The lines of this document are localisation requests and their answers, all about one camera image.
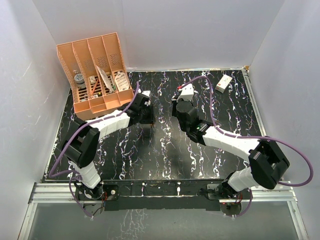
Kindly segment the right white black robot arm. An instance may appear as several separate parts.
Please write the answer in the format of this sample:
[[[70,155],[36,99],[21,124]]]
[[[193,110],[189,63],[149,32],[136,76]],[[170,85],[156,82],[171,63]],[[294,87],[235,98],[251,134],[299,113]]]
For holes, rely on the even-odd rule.
[[[172,101],[172,115],[188,138],[207,147],[215,147],[249,162],[249,167],[234,171],[214,189],[204,189],[205,195],[233,199],[241,191],[262,186],[272,190],[289,168],[290,163],[274,140],[230,137],[220,133],[214,125],[200,119],[190,101]]]

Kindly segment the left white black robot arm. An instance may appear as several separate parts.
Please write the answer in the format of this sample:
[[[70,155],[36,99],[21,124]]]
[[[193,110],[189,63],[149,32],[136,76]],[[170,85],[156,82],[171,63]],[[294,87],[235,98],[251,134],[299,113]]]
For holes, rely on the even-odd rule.
[[[64,156],[79,173],[80,178],[74,182],[74,186],[92,200],[100,199],[104,189],[101,177],[93,163],[98,143],[107,135],[133,125],[154,124],[156,120],[154,106],[151,103],[151,92],[145,90],[137,93],[132,104],[126,103],[96,120],[75,119],[71,125],[71,131],[58,147],[60,151],[66,149]]]

